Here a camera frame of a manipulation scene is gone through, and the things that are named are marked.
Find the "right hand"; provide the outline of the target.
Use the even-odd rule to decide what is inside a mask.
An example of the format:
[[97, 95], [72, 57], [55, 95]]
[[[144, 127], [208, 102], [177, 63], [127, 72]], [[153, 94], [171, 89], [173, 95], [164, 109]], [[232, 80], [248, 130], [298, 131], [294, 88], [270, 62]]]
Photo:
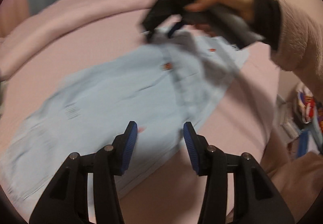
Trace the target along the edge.
[[245, 47], [258, 40], [249, 26], [253, 5], [254, 0], [195, 0], [182, 16], [187, 25]]

